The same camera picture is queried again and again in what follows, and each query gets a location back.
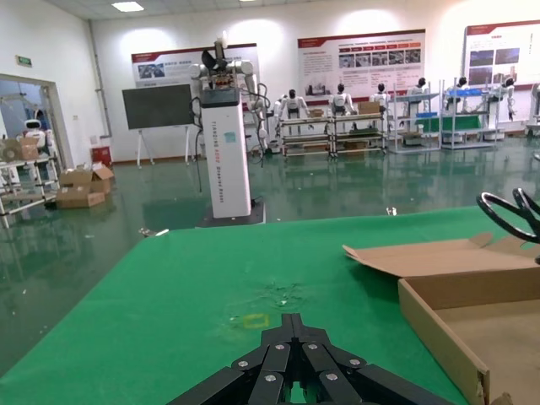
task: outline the yellow tape mark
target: yellow tape mark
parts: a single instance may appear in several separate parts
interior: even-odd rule
[[[245,329],[262,329],[270,326],[270,316],[267,314],[251,314],[242,318]]]

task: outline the doorway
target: doorway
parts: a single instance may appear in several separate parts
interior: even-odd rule
[[[40,150],[40,156],[56,155],[57,168],[63,170],[70,165],[71,154],[68,142],[63,142],[65,128],[59,110],[54,83],[0,75],[0,140],[24,138],[28,132],[26,122],[37,120],[46,134],[46,146]]]

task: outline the wall banner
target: wall banner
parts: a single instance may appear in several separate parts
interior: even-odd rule
[[[189,67],[201,64],[203,51],[208,50],[215,57],[213,47],[179,49],[139,53],[132,55],[133,75],[137,88],[189,84]],[[229,60],[247,60],[253,63],[254,72],[259,77],[257,44],[231,45],[225,49]]]
[[[540,82],[540,20],[469,26],[463,74],[472,87],[514,78],[516,87]]]
[[[425,30],[298,40],[299,95],[328,100],[345,84],[353,98],[369,97],[379,83],[405,90],[424,76]]]

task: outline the scissors handle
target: scissors handle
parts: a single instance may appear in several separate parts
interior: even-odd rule
[[[540,244],[540,220],[535,217],[540,215],[540,206],[536,204],[521,188],[516,188],[512,192],[516,200],[517,207],[509,203],[503,198],[497,197],[489,192],[483,192],[477,197],[478,206],[488,215],[498,226],[516,238],[527,242]],[[515,215],[525,219],[531,227],[532,233],[520,229],[504,219],[502,219],[492,208],[493,205],[498,205],[501,208],[514,213]]]

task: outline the display board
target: display board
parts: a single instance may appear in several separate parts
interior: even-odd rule
[[[424,76],[425,30],[304,38],[298,48],[298,93],[307,101],[327,100],[340,83],[363,98],[379,83],[405,90]]]
[[[189,67],[202,64],[203,51],[215,57],[213,47],[178,49],[132,55],[133,75],[138,88],[189,84]],[[257,44],[232,45],[225,49],[227,60],[247,60],[253,63],[254,72],[259,76]],[[240,78],[240,86],[245,86]]]
[[[122,91],[129,129],[174,127],[193,123],[189,84]]]
[[[540,82],[540,20],[467,27],[463,74],[472,87]]]

